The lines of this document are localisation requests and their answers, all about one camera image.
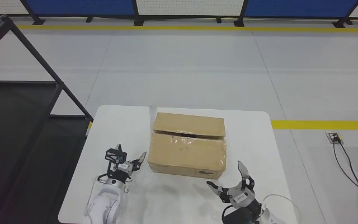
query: yellow tape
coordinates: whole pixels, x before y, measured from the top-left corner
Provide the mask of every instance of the yellow tape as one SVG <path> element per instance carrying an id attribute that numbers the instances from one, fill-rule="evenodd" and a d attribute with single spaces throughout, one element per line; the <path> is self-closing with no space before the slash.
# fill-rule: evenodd
<path id="1" fill-rule="evenodd" d="M 358 130 L 355 120 L 272 120 L 273 129 Z"/>
<path id="2" fill-rule="evenodd" d="M 358 32 L 358 28 L 314 27 L 234 27 L 234 26 L 98 26 L 98 25 L 18 25 L 27 30 L 180 30 L 180 31 L 263 31 L 263 32 Z"/>

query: power outlet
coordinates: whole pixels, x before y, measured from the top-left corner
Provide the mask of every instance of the power outlet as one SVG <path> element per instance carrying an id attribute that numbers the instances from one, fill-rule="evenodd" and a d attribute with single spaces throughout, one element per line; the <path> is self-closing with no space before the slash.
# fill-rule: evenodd
<path id="1" fill-rule="evenodd" d="M 338 132 L 326 132 L 326 136 L 327 136 L 327 138 L 328 138 L 330 144 L 333 144 L 333 142 L 334 142 L 335 144 L 339 144 L 339 142 L 333 140 L 334 135 L 338 135 L 338 137 L 341 139 L 341 144 L 344 144 L 344 143 L 343 143 L 342 136 L 341 136 Z"/>

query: box flap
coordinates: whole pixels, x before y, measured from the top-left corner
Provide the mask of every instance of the box flap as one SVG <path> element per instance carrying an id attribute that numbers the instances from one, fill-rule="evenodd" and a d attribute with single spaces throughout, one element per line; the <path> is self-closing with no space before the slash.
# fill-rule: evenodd
<path id="1" fill-rule="evenodd" d="M 224 140 L 208 140 L 154 133 L 148 162 L 168 166 L 225 171 Z"/>
<path id="2" fill-rule="evenodd" d="M 158 113 L 153 130 L 198 136 L 224 137 L 226 135 L 223 118 L 184 114 Z"/>

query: cardboard box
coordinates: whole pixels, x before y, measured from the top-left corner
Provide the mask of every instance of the cardboard box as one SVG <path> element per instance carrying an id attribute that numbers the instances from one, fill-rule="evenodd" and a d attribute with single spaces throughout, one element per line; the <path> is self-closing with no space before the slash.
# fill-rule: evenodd
<path id="1" fill-rule="evenodd" d="M 158 113 L 153 130 L 154 172 L 217 179 L 226 170 L 224 119 Z"/>

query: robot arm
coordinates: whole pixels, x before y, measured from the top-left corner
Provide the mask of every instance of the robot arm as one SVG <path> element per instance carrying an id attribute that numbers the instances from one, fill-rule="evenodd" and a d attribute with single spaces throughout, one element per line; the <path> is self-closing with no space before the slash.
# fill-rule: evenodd
<path id="1" fill-rule="evenodd" d="M 222 221 L 224 224 L 285 224 L 276 218 L 267 208 L 263 211 L 262 205 L 255 199 L 255 181 L 249 176 L 247 168 L 238 161 L 238 169 L 241 173 L 241 181 L 232 188 L 217 186 L 207 181 L 209 188 L 220 197 L 223 203 L 231 203 L 223 211 Z M 236 210 L 225 216 L 225 211 L 233 207 Z"/>
<path id="2" fill-rule="evenodd" d="M 97 181 L 103 183 L 102 189 L 87 203 L 83 224 L 115 224 L 123 207 L 123 196 L 128 192 L 126 182 L 131 179 L 133 172 L 138 171 L 142 165 L 146 152 L 138 159 L 127 161 L 127 153 L 123 152 L 120 144 L 115 149 L 106 152 L 109 165 L 106 174 L 98 177 Z"/>

